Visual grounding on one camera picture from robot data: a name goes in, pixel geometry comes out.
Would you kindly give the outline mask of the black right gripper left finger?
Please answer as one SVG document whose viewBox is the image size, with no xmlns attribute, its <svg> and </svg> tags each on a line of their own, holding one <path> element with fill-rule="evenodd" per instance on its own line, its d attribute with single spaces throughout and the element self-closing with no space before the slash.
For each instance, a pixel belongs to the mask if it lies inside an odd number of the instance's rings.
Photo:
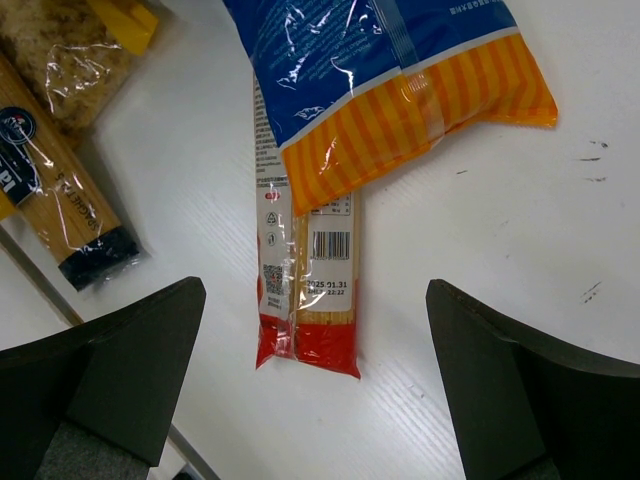
<svg viewBox="0 0 640 480">
<path fill-rule="evenodd" d="M 1 353 L 4 479 L 145 479 L 160 463 L 206 290 L 187 277 Z"/>
</svg>

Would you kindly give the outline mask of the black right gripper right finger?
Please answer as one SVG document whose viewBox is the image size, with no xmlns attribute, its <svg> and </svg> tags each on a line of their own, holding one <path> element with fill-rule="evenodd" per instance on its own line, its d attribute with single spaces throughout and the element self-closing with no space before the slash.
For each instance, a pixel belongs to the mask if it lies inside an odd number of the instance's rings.
<svg viewBox="0 0 640 480">
<path fill-rule="evenodd" d="M 639 367 L 512 319 L 441 280 L 431 336 L 469 479 L 636 479 Z"/>
</svg>

